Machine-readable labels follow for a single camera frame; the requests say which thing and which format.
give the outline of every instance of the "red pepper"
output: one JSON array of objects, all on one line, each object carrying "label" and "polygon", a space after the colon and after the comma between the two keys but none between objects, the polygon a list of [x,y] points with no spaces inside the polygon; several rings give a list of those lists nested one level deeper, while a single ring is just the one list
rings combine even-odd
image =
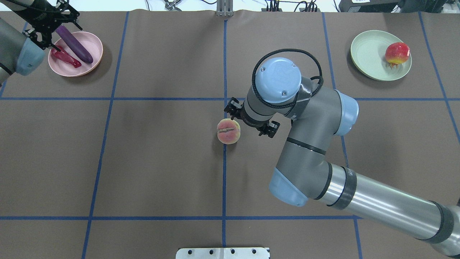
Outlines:
[{"label": "red pepper", "polygon": [[57,59],[64,61],[67,64],[74,66],[74,68],[81,67],[81,62],[74,59],[72,56],[64,50],[64,48],[60,45],[56,45],[61,51],[57,51],[55,48],[51,49],[51,54],[55,56]]}]

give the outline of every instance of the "plate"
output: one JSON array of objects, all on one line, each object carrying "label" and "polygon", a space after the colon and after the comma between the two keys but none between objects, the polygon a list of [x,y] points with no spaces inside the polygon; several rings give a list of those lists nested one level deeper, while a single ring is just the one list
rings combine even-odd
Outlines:
[{"label": "plate", "polygon": [[91,54],[93,62],[91,64],[85,63],[81,61],[75,55],[75,53],[65,44],[63,39],[59,39],[54,45],[60,45],[64,48],[70,56],[74,59],[81,62],[81,67],[74,68],[74,66],[65,63],[62,60],[57,59],[55,56],[51,55],[51,51],[48,54],[48,63],[50,64],[51,69],[58,75],[64,77],[79,77],[84,74],[91,72],[95,69],[102,59],[103,47],[101,40],[94,34],[85,32],[85,31],[77,31],[72,33],[72,35],[77,39],[83,47]]},{"label": "plate", "polygon": [[412,57],[398,67],[390,68],[385,60],[388,46],[402,42],[391,33],[368,30],[360,33],[351,43],[351,59],[364,75],[379,81],[393,81],[405,76],[412,66]]}]

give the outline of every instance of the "red apple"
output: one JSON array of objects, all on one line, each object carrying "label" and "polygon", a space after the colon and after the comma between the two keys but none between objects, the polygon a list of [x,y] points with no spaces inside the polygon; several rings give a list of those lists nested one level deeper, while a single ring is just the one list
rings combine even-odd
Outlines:
[{"label": "red apple", "polygon": [[233,144],[240,139],[241,128],[237,121],[223,119],[217,125],[217,138],[224,144]]},{"label": "red apple", "polygon": [[398,65],[406,62],[409,59],[410,49],[406,43],[396,42],[388,46],[385,52],[385,59],[390,63],[390,67],[398,67]]}]

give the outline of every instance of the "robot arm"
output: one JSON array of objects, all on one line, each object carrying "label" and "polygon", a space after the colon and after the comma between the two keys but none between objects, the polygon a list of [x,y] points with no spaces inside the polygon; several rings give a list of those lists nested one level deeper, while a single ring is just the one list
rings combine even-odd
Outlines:
[{"label": "robot arm", "polygon": [[[292,49],[273,53],[284,51],[305,53]],[[261,135],[264,128],[279,126],[269,122],[276,112],[292,119],[269,186],[275,197],[294,206],[303,206],[308,198],[319,200],[430,243],[444,255],[460,258],[460,207],[415,197],[325,160],[333,135],[345,135],[356,122],[358,104],[354,99],[321,88],[321,79],[317,84],[302,77],[288,59],[269,59],[260,69],[258,65],[244,103],[232,98],[225,111],[257,128]]]},{"label": "robot arm", "polygon": [[0,83],[14,72],[26,76],[35,70],[45,56],[43,50],[56,48],[52,43],[52,33],[62,23],[72,22],[82,29],[76,22],[80,13],[68,1],[58,0],[55,7],[46,0],[0,0],[0,3],[34,28],[21,34],[0,18]]}]

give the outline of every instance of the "white bracket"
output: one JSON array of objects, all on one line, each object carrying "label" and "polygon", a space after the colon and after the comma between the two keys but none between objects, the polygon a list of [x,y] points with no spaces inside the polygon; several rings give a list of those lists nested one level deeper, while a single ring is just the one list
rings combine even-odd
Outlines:
[{"label": "white bracket", "polygon": [[270,248],[182,248],[177,251],[176,259],[270,259]]},{"label": "white bracket", "polygon": [[233,16],[233,0],[217,0],[217,16]]}]

